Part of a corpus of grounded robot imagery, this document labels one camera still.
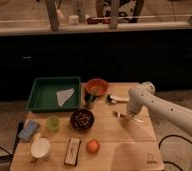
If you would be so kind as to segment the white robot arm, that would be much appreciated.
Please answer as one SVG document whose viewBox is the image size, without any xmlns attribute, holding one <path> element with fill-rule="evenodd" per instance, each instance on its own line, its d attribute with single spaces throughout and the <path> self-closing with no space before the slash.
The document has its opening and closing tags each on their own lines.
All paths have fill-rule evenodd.
<svg viewBox="0 0 192 171">
<path fill-rule="evenodd" d="M 134 118 L 143 106 L 160 114 L 192 137 L 192 110 L 155 96 L 155 86 L 144 82 L 128 91 L 127 114 Z M 189 171 L 192 171 L 192 160 Z"/>
</svg>

